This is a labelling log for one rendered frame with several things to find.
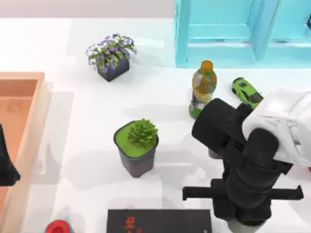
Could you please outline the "purple flower plant black pot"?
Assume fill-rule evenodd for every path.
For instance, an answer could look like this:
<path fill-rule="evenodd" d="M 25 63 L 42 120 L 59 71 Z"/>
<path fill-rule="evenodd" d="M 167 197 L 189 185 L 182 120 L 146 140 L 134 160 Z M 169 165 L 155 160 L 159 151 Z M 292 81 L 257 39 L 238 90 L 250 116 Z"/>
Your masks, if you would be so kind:
<path fill-rule="evenodd" d="M 88 64 L 110 82 L 130 69 L 130 52 L 137 53 L 134 40 L 114 33 L 106 36 L 101 42 L 89 46 L 85 55 Z"/>

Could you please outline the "light blue rack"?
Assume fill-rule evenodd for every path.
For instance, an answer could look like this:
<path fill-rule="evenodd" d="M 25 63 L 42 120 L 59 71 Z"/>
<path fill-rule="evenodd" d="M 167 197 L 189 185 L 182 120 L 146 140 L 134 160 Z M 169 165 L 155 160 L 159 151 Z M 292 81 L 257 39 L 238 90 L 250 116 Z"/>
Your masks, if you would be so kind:
<path fill-rule="evenodd" d="M 175 64 L 311 68 L 311 0 L 175 0 Z"/>

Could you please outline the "salmon-coloured shallow box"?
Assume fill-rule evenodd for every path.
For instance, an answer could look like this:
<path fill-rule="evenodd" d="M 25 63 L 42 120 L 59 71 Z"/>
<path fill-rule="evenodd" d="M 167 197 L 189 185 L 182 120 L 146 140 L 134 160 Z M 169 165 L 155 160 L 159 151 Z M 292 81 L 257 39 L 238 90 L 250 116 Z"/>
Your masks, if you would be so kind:
<path fill-rule="evenodd" d="M 41 143 L 51 94 L 43 72 L 0 72 L 0 143 L 21 178 L 0 183 L 0 233 L 18 233 Z"/>

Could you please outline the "red and blue round thing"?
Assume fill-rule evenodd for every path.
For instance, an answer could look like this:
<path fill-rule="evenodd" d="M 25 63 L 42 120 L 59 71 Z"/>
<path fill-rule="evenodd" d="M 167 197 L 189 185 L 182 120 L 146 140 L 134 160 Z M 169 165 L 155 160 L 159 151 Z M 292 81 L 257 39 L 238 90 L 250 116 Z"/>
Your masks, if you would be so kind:
<path fill-rule="evenodd" d="M 64 220 L 58 219 L 52 221 L 43 233 L 74 233 L 73 228 Z"/>

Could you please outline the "black book red print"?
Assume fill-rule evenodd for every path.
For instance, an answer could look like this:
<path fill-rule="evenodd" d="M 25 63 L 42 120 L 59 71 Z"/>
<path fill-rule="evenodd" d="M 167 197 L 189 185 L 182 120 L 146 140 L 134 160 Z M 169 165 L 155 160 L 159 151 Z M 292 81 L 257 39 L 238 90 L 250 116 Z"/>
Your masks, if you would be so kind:
<path fill-rule="evenodd" d="M 110 209 L 106 233 L 212 233 L 209 209 Z"/>

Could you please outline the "green succulent grey pot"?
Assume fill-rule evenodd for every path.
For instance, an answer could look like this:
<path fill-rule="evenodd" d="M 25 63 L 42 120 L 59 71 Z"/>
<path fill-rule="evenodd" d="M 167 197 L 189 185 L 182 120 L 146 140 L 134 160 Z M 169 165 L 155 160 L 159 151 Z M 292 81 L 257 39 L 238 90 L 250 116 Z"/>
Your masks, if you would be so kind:
<path fill-rule="evenodd" d="M 131 121 L 114 133 L 121 163 L 133 178 L 139 178 L 154 167 L 159 143 L 158 128 L 147 119 Z"/>

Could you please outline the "green bottle orange cap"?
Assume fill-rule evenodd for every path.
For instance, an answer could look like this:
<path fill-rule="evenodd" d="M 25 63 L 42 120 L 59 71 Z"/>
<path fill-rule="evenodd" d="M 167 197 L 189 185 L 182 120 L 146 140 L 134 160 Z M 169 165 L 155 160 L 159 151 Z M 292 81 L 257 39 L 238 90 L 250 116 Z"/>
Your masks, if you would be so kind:
<path fill-rule="evenodd" d="M 217 76 L 210 60 L 201 62 L 192 78 L 192 98 L 189 105 L 190 116 L 196 119 L 211 101 L 217 85 Z"/>

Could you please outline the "green toy car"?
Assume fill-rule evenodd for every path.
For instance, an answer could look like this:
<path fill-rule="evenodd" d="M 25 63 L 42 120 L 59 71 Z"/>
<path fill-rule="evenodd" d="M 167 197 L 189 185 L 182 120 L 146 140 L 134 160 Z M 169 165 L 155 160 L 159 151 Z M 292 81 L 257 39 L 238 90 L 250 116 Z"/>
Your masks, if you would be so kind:
<path fill-rule="evenodd" d="M 263 100 L 263 96 L 243 77 L 238 77 L 233 81 L 231 90 L 241 102 L 252 109 Z"/>

